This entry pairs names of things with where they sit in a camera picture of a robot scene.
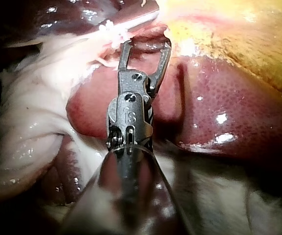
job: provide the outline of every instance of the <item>forceps jaw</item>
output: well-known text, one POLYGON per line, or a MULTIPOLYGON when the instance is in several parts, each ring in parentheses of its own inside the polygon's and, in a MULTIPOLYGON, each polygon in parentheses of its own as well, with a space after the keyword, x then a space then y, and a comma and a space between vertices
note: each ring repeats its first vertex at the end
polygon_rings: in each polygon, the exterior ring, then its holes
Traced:
POLYGON ((121 90, 122 87, 120 82, 122 83, 127 81, 129 77, 130 79, 132 78, 134 81, 138 79, 141 80, 142 76, 143 77, 145 76, 146 79, 143 84, 143 87, 148 97, 146 96, 143 97, 145 98, 145 103, 150 105, 152 103, 152 100, 156 97, 160 85, 163 81, 163 78, 165 77, 166 69, 171 55, 171 47, 169 46, 168 43, 165 43, 164 48, 160 50, 160 58, 159 58, 157 70, 150 75, 147 75, 139 70, 128 69, 128 62, 129 62, 131 49, 132 49, 131 40, 125 41, 122 47, 121 57, 118 66, 118 93, 120 94, 120 92, 123 91, 121 90))

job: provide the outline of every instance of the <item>metal cylinder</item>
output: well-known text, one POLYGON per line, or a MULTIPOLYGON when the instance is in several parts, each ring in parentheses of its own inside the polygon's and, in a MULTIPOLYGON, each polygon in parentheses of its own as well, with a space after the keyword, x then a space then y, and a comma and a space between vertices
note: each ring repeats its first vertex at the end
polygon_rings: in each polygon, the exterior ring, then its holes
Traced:
POLYGON ((59 234, 192 234, 187 226, 154 154, 129 144, 105 156, 59 234))

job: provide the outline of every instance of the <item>white fibrous tissue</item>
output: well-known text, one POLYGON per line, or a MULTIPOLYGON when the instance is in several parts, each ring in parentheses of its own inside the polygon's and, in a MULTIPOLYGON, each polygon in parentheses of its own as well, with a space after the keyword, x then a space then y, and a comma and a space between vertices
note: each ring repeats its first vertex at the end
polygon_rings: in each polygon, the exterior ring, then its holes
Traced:
POLYGON ((102 161, 104 145, 79 135, 65 110, 73 88, 90 79, 108 39, 48 37, 37 57, 0 74, 0 199, 28 189, 50 167, 63 135, 74 140, 84 181, 102 161))

